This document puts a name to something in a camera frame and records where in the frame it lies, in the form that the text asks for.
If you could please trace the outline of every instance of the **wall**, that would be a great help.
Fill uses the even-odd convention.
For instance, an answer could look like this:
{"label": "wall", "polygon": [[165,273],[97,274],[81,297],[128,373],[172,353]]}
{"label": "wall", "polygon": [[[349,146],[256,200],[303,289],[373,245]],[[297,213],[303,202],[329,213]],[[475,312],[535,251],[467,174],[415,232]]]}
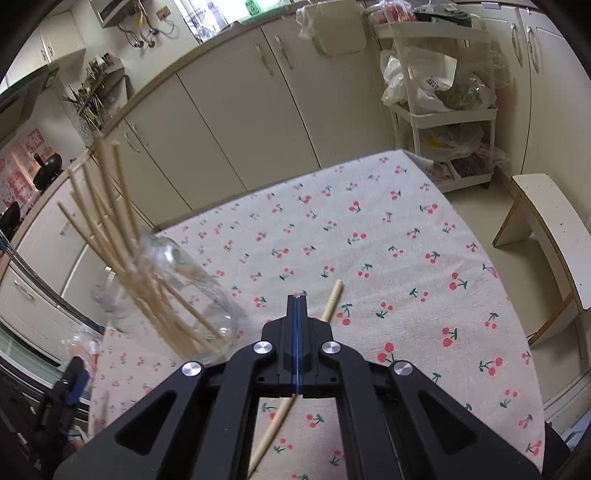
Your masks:
{"label": "wall", "polygon": [[[147,46],[133,48],[125,39],[125,34],[116,27],[100,27],[89,0],[76,2],[72,9],[72,16],[86,45],[86,53],[83,61],[74,65],[70,72],[60,72],[65,85],[72,85],[76,90],[86,77],[85,67],[88,61],[108,51],[122,60],[125,73],[131,81],[131,93],[135,93],[167,66],[197,46],[197,40],[184,22],[174,0],[144,0],[143,3],[155,28],[164,32],[169,32],[171,29],[169,23],[159,21],[155,14],[164,5],[167,5],[171,12],[167,20],[174,22],[175,25],[170,35],[160,33],[156,36],[154,48]],[[131,26],[131,20],[128,21],[128,26]],[[144,26],[143,31],[147,34],[147,26]]]}

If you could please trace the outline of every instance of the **floor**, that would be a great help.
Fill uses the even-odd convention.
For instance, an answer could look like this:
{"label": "floor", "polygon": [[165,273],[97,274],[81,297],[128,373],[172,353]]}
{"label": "floor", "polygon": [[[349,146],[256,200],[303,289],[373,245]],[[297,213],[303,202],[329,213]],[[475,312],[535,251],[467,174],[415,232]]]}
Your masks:
{"label": "floor", "polygon": [[[480,186],[446,194],[470,226],[499,272],[523,330],[537,330],[561,301],[558,286],[540,244],[525,242],[493,248],[494,239],[513,202],[509,191],[493,178],[488,190]],[[582,359],[574,324],[531,349],[543,401],[556,395],[587,367]]]}

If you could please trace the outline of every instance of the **kitchen cabinet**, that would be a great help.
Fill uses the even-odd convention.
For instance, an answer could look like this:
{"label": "kitchen cabinet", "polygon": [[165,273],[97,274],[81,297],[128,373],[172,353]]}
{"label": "kitchen cabinet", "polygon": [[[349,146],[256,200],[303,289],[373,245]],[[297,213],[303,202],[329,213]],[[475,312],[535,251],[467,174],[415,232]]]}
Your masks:
{"label": "kitchen cabinet", "polygon": [[[154,225],[169,222],[190,212],[188,204],[148,155],[131,127],[122,121],[106,137],[106,144],[121,145],[121,160],[129,196],[138,209]],[[111,149],[106,149],[109,169],[115,173]]]}
{"label": "kitchen cabinet", "polygon": [[246,191],[176,74],[126,120],[191,209]]}
{"label": "kitchen cabinet", "polygon": [[75,219],[82,221],[82,214],[70,195],[71,190],[69,181],[60,186],[17,247],[37,275],[57,292],[64,287],[85,244],[57,206],[62,202]]}
{"label": "kitchen cabinet", "polygon": [[204,54],[178,76],[248,190],[318,170],[300,114],[260,28]]}
{"label": "kitchen cabinet", "polygon": [[544,14],[520,8],[531,70],[531,122],[523,173],[546,173],[586,220],[591,80]]}
{"label": "kitchen cabinet", "polygon": [[480,17],[483,29],[491,34],[492,47],[502,53],[509,68],[509,85],[495,91],[495,145],[509,156],[502,171],[511,178],[521,174],[530,128],[530,63],[524,26],[519,9],[509,5],[463,4],[462,9]]}
{"label": "kitchen cabinet", "polygon": [[26,343],[59,361],[60,342],[78,323],[29,287],[8,268],[0,284],[0,317]]}
{"label": "kitchen cabinet", "polygon": [[10,65],[6,73],[8,85],[13,85],[23,77],[49,63],[47,54],[41,41],[41,34],[36,28],[33,34],[22,46],[21,51]]}
{"label": "kitchen cabinet", "polygon": [[[299,36],[294,16],[262,27],[296,102],[321,167],[392,148],[382,117],[379,70],[370,48],[326,57]],[[391,129],[392,120],[386,119]]]}
{"label": "kitchen cabinet", "polygon": [[86,49],[71,12],[46,18],[39,25],[39,30],[50,63],[69,66]]}

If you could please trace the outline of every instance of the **table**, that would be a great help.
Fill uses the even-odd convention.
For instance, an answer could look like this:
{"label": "table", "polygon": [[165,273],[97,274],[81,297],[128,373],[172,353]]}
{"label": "table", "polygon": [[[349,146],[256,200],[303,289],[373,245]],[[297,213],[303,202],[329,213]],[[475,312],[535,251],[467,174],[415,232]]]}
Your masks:
{"label": "table", "polygon": [[[474,234],[404,152],[290,180],[163,235],[247,313],[238,346],[260,339],[266,321],[285,315],[289,294],[306,295],[309,315],[320,317],[341,278],[335,340],[377,363],[413,362],[541,470],[543,407],[519,319]],[[90,434],[179,365],[141,338],[108,329]],[[261,399],[255,445],[280,402]],[[334,400],[298,399],[253,478],[345,479]]]}

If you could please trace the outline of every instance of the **wooden stool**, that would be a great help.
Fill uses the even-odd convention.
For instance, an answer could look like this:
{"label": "wooden stool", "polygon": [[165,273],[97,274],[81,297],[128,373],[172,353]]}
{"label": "wooden stool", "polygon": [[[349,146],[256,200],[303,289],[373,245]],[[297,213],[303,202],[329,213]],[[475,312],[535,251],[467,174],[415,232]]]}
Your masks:
{"label": "wooden stool", "polygon": [[591,236],[581,218],[545,173],[515,175],[517,195],[493,247],[527,240],[533,232],[550,264],[562,302],[528,343],[560,333],[591,307]]}

